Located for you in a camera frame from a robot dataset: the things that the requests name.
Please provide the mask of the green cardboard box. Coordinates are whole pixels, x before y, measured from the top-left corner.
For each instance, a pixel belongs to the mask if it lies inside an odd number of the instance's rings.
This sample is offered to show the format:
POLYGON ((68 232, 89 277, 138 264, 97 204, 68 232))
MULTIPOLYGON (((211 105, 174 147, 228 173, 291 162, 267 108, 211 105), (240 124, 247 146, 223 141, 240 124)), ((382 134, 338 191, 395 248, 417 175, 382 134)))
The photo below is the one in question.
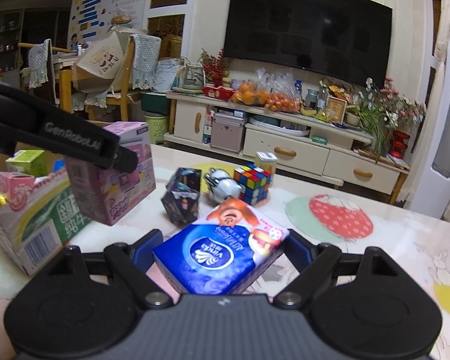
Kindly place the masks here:
POLYGON ((19 150, 6 160, 8 172, 19 172, 34 177, 49 174, 43 150, 19 150))

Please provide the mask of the pink blue toy box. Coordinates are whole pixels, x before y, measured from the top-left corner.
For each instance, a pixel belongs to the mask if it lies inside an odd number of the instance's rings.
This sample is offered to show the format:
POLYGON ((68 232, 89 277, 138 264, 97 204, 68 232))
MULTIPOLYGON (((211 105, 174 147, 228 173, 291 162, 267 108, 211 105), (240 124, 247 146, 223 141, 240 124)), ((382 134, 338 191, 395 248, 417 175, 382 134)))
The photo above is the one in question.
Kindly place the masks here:
POLYGON ((35 178, 19 172, 0 172, 0 194, 12 211, 21 211, 34 189, 35 178))

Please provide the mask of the tall pink toy box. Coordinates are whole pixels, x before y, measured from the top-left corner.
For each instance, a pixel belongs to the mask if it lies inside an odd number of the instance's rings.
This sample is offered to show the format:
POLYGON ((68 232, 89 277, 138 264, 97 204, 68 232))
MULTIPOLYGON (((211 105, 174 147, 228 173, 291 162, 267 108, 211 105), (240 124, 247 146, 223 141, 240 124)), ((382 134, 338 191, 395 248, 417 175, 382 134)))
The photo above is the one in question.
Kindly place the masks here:
POLYGON ((156 188, 149 126, 145 122, 115 122, 105 129, 120 137, 120 146, 136 153, 132 173, 65 158, 71 189, 80 212, 90 219, 114 225, 156 188))

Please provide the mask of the blue tissue pack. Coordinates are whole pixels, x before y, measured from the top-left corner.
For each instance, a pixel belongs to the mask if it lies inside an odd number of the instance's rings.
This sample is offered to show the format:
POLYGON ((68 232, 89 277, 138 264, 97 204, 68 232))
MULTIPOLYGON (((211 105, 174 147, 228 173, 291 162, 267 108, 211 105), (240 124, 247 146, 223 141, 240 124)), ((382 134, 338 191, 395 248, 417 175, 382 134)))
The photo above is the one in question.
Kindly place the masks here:
POLYGON ((243 293, 283 252, 290 231, 230 197, 153 249, 178 293, 243 293))

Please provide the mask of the wooden dining table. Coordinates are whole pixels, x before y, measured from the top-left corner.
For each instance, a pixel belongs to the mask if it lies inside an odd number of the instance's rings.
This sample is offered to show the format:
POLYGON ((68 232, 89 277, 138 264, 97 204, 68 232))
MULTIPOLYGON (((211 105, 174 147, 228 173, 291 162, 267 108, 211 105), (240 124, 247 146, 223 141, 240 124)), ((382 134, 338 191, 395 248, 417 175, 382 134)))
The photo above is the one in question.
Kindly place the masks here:
POLYGON ((51 48, 52 53, 58 53, 56 57, 51 57, 49 61, 52 63, 52 70, 54 73, 55 85, 53 88, 58 88, 57 105, 63 111, 73 113, 72 104, 72 65, 77 59, 76 53, 71 49, 63 49, 60 47, 51 48))

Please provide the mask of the dark galaxy folding cube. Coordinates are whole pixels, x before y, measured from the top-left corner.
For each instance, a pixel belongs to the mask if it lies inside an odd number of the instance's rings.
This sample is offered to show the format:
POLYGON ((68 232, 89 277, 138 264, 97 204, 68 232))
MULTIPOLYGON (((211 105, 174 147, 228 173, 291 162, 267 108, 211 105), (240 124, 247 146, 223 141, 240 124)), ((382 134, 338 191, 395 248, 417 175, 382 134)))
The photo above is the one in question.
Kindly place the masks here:
POLYGON ((161 198, 166 213, 175 224, 189 224, 198 216, 201 170, 179 167, 166 185, 161 198))

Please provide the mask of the brown cardboard box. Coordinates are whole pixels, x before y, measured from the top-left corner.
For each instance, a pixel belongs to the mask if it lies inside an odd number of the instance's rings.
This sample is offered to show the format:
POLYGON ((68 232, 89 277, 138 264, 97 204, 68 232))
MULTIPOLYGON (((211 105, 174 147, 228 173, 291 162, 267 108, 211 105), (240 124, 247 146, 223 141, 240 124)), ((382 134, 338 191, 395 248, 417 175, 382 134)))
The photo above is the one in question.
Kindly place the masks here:
POLYGON ((91 219, 80 213, 64 168, 34 177, 21 211, 0 208, 0 247, 28 276, 36 274, 91 219))

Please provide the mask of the Rubik's cube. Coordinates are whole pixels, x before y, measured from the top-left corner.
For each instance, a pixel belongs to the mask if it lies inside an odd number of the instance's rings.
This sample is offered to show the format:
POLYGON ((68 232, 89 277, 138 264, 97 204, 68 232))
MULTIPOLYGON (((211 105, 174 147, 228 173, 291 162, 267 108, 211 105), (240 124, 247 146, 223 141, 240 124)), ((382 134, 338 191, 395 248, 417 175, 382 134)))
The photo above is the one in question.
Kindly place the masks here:
POLYGON ((255 205, 267 198, 272 175, 259 166, 249 164, 236 168, 233 179, 241 186, 240 199, 249 205, 255 205))

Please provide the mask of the beige tote bag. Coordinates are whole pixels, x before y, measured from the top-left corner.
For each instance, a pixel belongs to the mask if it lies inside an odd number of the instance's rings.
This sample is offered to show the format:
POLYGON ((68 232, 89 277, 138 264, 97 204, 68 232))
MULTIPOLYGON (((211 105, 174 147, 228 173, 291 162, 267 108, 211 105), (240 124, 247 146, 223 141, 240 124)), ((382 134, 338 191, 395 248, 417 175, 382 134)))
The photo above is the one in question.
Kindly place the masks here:
POLYGON ((94 43, 72 65, 74 88, 86 94, 108 91, 119 73, 124 51, 115 31, 94 43))

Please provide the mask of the cream TV cabinet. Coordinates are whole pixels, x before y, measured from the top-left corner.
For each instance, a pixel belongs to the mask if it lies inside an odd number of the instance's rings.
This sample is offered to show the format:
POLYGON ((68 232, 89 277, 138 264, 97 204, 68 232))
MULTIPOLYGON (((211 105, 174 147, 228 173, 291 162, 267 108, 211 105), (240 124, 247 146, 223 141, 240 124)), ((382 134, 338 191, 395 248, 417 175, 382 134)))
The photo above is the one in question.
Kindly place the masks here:
POLYGON ((353 149, 355 144, 370 145, 372 136, 301 114, 268 111, 256 106, 242 106, 202 95, 178 92, 166 94, 170 99, 169 132, 164 135, 167 145, 181 145, 229 158, 253 160, 257 152, 271 152, 278 158, 276 168, 283 172, 317 180, 340 189, 345 184, 370 189, 388 196, 393 205, 409 175, 408 166, 362 156, 353 149), (244 111, 248 116, 266 116, 280 121, 309 127, 308 136, 294 136, 283 129, 275 131, 250 122, 244 125, 239 151, 214 147, 204 143, 206 112, 209 108, 244 111))

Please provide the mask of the white tower air conditioner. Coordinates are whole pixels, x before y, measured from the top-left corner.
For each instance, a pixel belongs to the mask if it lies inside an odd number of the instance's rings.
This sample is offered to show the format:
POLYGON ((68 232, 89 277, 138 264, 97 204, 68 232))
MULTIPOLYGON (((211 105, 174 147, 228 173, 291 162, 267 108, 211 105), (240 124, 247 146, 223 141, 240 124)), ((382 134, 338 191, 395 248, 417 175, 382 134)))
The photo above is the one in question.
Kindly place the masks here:
POLYGON ((439 100, 426 118, 433 127, 424 127, 420 135, 424 147, 418 152, 424 158, 412 166, 405 208, 450 222, 450 44, 439 100))

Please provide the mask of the wooden dining chair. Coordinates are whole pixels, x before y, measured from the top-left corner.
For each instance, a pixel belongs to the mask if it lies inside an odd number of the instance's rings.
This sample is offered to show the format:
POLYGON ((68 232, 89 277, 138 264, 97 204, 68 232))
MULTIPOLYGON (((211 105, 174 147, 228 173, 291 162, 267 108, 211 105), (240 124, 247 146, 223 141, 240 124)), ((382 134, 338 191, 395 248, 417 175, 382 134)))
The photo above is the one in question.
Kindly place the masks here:
POLYGON ((108 91, 101 94, 85 94, 78 110, 86 107, 120 109, 122 121, 129 119, 129 104, 133 102, 133 91, 144 92, 153 86, 153 77, 158 64, 161 38, 146 33, 115 31, 122 44, 124 59, 120 71, 108 91))

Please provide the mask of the pink storage box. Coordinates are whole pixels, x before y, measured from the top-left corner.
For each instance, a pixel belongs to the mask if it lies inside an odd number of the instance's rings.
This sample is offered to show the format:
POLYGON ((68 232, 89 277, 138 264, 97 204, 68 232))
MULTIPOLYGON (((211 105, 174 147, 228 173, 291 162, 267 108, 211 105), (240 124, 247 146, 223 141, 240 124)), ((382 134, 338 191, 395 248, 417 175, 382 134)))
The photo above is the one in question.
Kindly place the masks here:
POLYGON ((243 147, 246 121, 233 115, 216 113, 212 121, 210 145, 239 153, 243 147))

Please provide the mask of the bag of oranges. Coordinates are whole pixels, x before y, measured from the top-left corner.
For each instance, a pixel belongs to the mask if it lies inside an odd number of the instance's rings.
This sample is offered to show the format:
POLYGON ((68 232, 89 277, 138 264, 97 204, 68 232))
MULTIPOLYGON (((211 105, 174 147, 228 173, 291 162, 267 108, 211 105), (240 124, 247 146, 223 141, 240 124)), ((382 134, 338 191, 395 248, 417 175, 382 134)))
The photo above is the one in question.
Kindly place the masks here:
POLYGON ((257 69, 255 80, 242 81, 234 91, 231 101, 250 107, 263 107, 268 111, 298 113, 300 94, 291 72, 268 72, 257 69))

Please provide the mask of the black flat television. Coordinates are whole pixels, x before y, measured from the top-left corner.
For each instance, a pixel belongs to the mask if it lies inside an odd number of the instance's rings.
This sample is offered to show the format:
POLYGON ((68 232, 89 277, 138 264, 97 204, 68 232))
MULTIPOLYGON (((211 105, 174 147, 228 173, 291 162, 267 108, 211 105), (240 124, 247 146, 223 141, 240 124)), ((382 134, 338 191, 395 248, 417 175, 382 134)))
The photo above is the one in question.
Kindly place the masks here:
POLYGON ((371 0, 230 0, 223 54, 381 86, 392 23, 371 0))

